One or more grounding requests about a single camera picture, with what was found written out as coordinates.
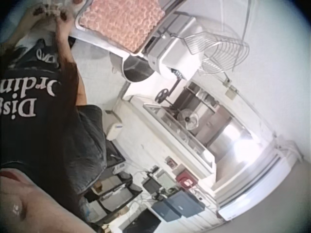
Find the red box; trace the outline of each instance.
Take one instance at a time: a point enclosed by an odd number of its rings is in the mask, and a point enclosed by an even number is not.
[[[199,182],[199,180],[187,169],[179,173],[176,176],[176,180],[186,190],[191,189],[192,187],[196,186]]]

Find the metal tray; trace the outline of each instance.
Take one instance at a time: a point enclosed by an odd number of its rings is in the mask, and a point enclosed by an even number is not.
[[[145,42],[135,51],[134,53],[120,45],[119,43],[111,40],[107,36],[102,35],[101,33],[97,31],[90,30],[88,28],[84,28],[79,24],[79,19],[82,16],[83,12],[93,3],[93,0],[86,0],[85,5],[82,7],[82,9],[79,11],[76,20],[75,20],[75,26],[78,30],[88,32],[90,34],[95,35],[96,37],[101,38],[102,40],[107,41],[112,46],[115,46],[121,50],[124,50],[131,54],[132,56],[138,55],[142,52],[142,50],[146,47],[147,43],[150,41],[152,36],[155,34],[155,32],[159,29],[159,27],[162,25],[162,23],[171,15],[173,14],[183,3],[185,3],[187,0],[166,0],[166,3],[162,6],[162,9],[165,11],[165,16],[160,20],[160,22],[152,29],[152,31],[148,34]]]

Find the lip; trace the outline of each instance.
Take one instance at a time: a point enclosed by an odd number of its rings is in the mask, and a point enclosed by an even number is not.
[[[12,173],[10,171],[0,171],[0,176],[21,182],[21,180],[17,177],[17,175],[15,175],[14,173]]]

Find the hand wheel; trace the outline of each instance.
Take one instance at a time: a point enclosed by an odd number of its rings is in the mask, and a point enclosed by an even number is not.
[[[161,90],[155,98],[157,103],[162,103],[167,96],[169,96],[170,91],[168,89]]]

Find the man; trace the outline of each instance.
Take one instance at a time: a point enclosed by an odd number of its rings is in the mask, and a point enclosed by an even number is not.
[[[1,45],[1,213],[11,213],[10,208],[19,213],[19,219],[33,230],[17,226],[25,232],[45,232],[45,221],[34,216],[50,219],[49,229],[57,228],[51,226],[52,216],[44,216],[44,205],[36,204],[42,199],[48,205],[46,210],[56,206],[46,193],[83,219],[78,195],[106,166],[102,112],[86,104],[83,81],[68,43],[72,14],[63,10],[55,17],[56,47],[47,46],[45,39],[31,46],[22,39],[46,17],[46,10],[43,4],[28,9],[13,35]],[[37,200],[30,193],[39,193]],[[51,212],[54,217],[68,215],[56,212]],[[5,216],[1,225],[10,229],[16,223]]]

